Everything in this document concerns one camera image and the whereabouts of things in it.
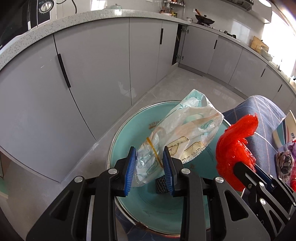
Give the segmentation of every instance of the speckled countertop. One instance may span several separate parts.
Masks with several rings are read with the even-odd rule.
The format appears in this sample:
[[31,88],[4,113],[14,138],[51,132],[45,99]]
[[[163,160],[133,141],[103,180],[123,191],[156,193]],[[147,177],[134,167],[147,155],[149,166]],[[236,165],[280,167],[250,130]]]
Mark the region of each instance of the speckled countertop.
[[245,49],[249,50],[253,54],[255,54],[258,58],[263,60],[268,66],[270,66],[283,80],[284,82],[292,89],[294,94],[296,95],[296,90],[292,87],[290,83],[284,78],[284,76],[275,68],[273,64],[268,62],[264,59],[260,54],[256,51],[251,49],[246,44],[222,33],[218,30],[207,28],[202,25],[189,23],[185,20],[179,18],[173,18],[164,14],[156,13],[156,12],[147,12],[147,11],[139,11],[139,10],[128,10],[128,9],[104,9],[98,11],[89,11],[83,12],[75,15],[71,15],[68,17],[64,17],[61,19],[57,19],[42,26],[35,27],[30,31],[25,32],[24,34],[15,37],[9,43],[7,43],[1,50],[0,50],[0,70],[10,61],[12,60],[17,54],[21,51],[32,45],[33,43],[37,42],[38,40],[51,35],[57,31],[60,31],[64,28],[68,28],[77,24],[86,23],[94,20],[100,19],[108,19],[108,18],[128,18],[128,17],[136,17],[136,18],[155,18],[161,20],[168,20],[173,21],[181,24],[192,25],[197,28],[202,28],[204,30],[213,32],[218,34],[224,38],[227,38],[240,46],[244,47]]

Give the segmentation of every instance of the bowl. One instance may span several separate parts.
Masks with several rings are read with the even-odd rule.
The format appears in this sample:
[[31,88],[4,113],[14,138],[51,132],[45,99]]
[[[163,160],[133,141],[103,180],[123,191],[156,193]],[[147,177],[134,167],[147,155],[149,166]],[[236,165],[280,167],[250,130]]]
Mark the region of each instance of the bowl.
[[[136,149],[150,136],[154,127],[180,101],[154,104],[131,116],[118,130],[109,150],[107,169],[114,167],[118,159],[125,158],[131,146]],[[230,124],[223,121],[212,142],[186,168],[198,172],[201,177],[213,179],[218,176],[215,150],[219,137]],[[181,231],[183,197],[172,197],[169,193],[157,194],[155,181],[142,187],[132,187],[125,198],[117,197],[115,203],[133,224],[145,227],[162,236],[179,237]],[[204,196],[206,227],[210,227],[207,198]]]

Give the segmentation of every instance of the black mesh sponge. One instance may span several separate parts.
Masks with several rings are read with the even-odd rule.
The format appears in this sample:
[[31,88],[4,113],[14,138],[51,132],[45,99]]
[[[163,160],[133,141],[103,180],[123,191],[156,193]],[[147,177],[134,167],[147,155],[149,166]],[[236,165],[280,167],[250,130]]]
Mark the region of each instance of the black mesh sponge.
[[168,192],[164,175],[155,179],[155,187],[156,187],[157,194],[164,194]]

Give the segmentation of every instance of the bowl rim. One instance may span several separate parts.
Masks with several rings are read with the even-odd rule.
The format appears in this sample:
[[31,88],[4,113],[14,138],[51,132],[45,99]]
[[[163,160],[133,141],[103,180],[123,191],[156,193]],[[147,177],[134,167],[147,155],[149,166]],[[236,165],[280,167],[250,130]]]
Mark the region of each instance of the bowl rim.
[[[138,113],[142,112],[143,110],[146,110],[150,107],[153,107],[153,106],[156,106],[156,105],[160,105],[160,104],[165,104],[165,103],[174,103],[174,102],[178,102],[180,103],[181,101],[180,100],[172,100],[172,101],[164,101],[164,102],[159,102],[159,103],[156,103],[156,104],[152,104],[152,105],[148,105],[146,107],[143,107],[141,108],[139,111],[137,111],[136,113],[132,114],[122,125],[121,127],[118,129],[118,131],[115,133],[114,135],[114,138],[111,142],[111,146],[110,146],[110,149],[109,149],[109,152],[108,152],[108,158],[107,158],[107,163],[106,163],[106,170],[110,168],[110,163],[111,163],[111,154],[112,154],[112,151],[113,151],[113,147],[114,147],[114,144],[115,144],[115,141],[119,135],[119,133],[121,132],[121,130],[124,128],[124,126],[135,116],[137,115]],[[231,126],[231,124],[225,120],[223,118],[223,121],[228,125],[228,126]],[[242,194],[241,194],[241,197],[243,196],[244,194],[244,191],[245,191],[246,188],[244,188],[244,190],[242,191]],[[148,227],[147,225],[141,223],[139,220],[137,220],[134,216],[132,216],[127,210],[126,208],[121,204],[121,202],[119,201],[119,199],[117,197],[114,198],[114,202],[117,206],[117,208],[121,211],[121,213],[133,224],[133,225],[136,225],[136,226],[141,226],[145,229],[147,229],[149,232],[152,232],[152,233],[155,233],[155,234],[158,234],[158,235],[161,235],[161,236],[165,236],[165,237],[170,237],[170,238],[178,238],[180,237],[180,234],[170,234],[170,233],[164,233],[164,232],[159,232],[157,230],[154,230],[150,227]]]

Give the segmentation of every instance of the red object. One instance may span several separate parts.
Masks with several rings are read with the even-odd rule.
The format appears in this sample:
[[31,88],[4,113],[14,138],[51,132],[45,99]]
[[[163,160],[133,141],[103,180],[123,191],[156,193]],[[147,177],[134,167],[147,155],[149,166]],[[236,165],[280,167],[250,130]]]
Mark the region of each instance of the red object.
[[296,192],[296,164],[292,168],[290,187]]
[[234,165],[241,161],[254,172],[256,159],[246,147],[248,141],[245,137],[252,136],[258,127],[258,117],[245,115],[234,125],[231,125],[220,136],[216,147],[216,160],[219,175],[221,175],[235,190],[243,191],[244,185],[234,175]]

